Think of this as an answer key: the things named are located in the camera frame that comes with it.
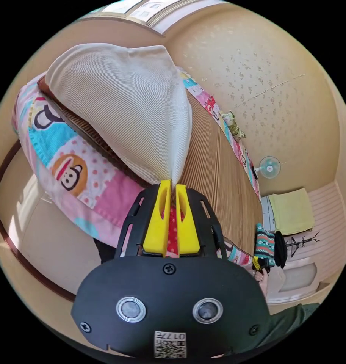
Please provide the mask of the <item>person's right hand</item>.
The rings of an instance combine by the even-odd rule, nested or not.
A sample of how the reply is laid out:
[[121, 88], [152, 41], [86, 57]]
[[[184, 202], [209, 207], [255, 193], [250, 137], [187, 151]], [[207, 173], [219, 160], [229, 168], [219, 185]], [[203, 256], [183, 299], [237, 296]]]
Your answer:
[[268, 292], [268, 277], [269, 275], [266, 272], [263, 272], [263, 275], [256, 271], [254, 274], [255, 281], [259, 284], [259, 287], [262, 290], [263, 296], [266, 298]]

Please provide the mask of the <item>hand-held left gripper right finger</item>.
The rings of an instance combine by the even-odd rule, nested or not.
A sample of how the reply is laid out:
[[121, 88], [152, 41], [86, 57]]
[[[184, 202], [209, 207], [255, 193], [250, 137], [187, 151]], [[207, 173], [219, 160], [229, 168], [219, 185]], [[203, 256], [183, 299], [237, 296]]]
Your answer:
[[200, 244], [194, 224], [186, 186], [177, 184], [176, 196], [176, 222], [177, 222], [177, 249], [179, 254], [197, 254]]

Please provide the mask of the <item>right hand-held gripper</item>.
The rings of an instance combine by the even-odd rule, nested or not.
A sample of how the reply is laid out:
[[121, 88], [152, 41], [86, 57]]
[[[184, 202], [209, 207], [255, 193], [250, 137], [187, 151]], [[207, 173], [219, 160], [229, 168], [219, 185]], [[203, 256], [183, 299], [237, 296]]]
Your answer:
[[259, 271], [263, 275], [263, 272], [266, 272], [267, 274], [270, 273], [271, 266], [269, 263], [261, 263], [261, 259], [257, 256], [254, 256], [252, 258], [252, 269]]

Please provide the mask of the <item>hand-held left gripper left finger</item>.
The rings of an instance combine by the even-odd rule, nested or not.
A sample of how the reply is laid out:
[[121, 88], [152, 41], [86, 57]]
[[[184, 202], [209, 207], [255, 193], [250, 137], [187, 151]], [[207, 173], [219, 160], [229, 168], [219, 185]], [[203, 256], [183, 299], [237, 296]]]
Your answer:
[[152, 214], [145, 235], [146, 254], [165, 254], [170, 221], [171, 180], [162, 180], [153, 203]]

